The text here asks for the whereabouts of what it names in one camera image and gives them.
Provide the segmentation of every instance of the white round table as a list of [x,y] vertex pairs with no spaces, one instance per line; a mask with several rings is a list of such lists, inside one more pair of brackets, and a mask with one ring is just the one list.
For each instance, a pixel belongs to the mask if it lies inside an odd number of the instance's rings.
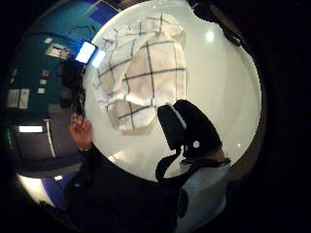
[[[94,37],[99,46],[103,35],[116,25],[154,13],[175,17],[186,31],[187,99],[216,126],[225,155],[234,164],[251,144],[261,111],[259,75],[252,57],[229,42],[216,23],[196,17],[186,1],[154,0],[137,4],[110,19]],[[86,68],[86,117],[93,127],[93,142],[99,150],[123,170],[156,181],[156,165],[173,153],[167,146],[160,124],[145,129],[121,132],[112,126],[108,114],[97,104],[92,79],[95,68]],[[179,173],[180,156],[168,169],[168,176]]]

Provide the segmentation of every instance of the checkered cloth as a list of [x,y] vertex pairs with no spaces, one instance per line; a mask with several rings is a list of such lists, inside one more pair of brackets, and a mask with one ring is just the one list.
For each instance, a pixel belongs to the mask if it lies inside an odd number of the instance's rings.
[[157,106],[186,98],[183,38],[176,18],[156,14],[114,28],[102,39],[99,47],[106,56],[93,80],[94,92],[119,130],[146,126]]

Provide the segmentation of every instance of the computer monitor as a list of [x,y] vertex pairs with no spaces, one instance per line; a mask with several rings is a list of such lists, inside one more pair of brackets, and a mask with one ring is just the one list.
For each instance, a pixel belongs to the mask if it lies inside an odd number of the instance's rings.
[[76,56],[76,60],[81,63],[88,64],[90,59],[94,56],[96,49],[97,46],[90,42],[84,41],[80,51]]

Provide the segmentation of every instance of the hand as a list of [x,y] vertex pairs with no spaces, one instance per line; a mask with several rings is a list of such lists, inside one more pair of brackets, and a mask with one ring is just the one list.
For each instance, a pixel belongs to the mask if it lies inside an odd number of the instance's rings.
[[91,125],[87,119],[83,118],[82,116],[78,116],[77,114],[72,114],[71,123],[69,125],[69,132],[71,138],[79,149],[90,149],[92,142]]

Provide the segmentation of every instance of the bag strap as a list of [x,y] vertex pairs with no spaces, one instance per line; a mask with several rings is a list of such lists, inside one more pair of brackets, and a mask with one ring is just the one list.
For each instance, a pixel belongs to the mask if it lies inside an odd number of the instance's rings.
[[186,173],[173,178],[165,178],[165,172],[168,167],[174,162],[174,160],[180,155],[181,149],[176,149],[176,153],[162,158],[156,165],[155,177],[160,185],[168,188],[181,188],[187,179],[192,176],[197,170],[202,167],[220,167],[225,166],[230,162],[229,158],[226,158],[224,162],[218,162],[213,159],[197,159],[193,162]]

